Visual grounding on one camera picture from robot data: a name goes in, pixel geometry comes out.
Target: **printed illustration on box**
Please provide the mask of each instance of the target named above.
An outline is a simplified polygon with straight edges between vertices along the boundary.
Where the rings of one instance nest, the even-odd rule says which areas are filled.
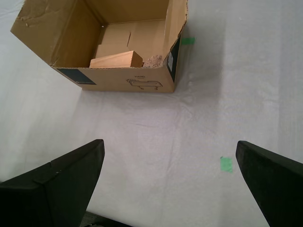
[[[158,90],[159,87],[163,87],[163,85],[158,81],[139,81],[128,79],[127,82],[130,83],[131,86],[138,87],[141,90],[144,90],[143,87],[155,87],[155,90]]]

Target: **wooden block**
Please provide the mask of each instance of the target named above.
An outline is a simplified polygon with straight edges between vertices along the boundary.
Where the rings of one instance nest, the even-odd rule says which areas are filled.
[[[90,61],[90,68],[93,69],[112,69],[112,68],[129,68],[143,65],[143,59],[135,51],[119,53],[103,58],[96,58]]]

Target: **wood shavings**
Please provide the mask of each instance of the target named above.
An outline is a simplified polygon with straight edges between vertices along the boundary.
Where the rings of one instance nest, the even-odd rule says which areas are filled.
[[[158,68],[162,63],[162,55],[154,55],[144,63],[143,68]]]

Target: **black object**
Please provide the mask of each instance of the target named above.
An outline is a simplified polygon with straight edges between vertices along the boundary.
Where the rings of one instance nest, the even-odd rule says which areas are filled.
[[[303,226],[303,164],[246,141],[238,142],[236,158],[269,225]]]
[[[104,155],[103,140],[95,140],[1,183],[0,226],[79,227]]]
[[[86,211],[80,227],[131,227],[131,226]]]

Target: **cardboard edge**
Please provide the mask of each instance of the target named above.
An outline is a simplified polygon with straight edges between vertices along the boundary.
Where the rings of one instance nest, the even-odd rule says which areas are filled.
[[[168,51],[168,53],[163,53],[163,56],[165,56],[164,59],[166,59],[168,57],[169,53],[171,52],[171,50],[173,49],[173,47],[176,45],[178,39],[180,38],[180,36],[181,36],[181,34],[182,34],[182,32],[183,32],[183,30],[185,28],[185,25],[186,25],[187,21],[188,21],[188,0],[186,0],[186,15],[185,15],[185,20],[184,20],[183,26],[182,26],[182,28],[181,28],[181,30],[180,30],[180,32],[179,32],[179,34],[178,34],[178,36],[177,36],[174,44],[170,47],[170,50]]]

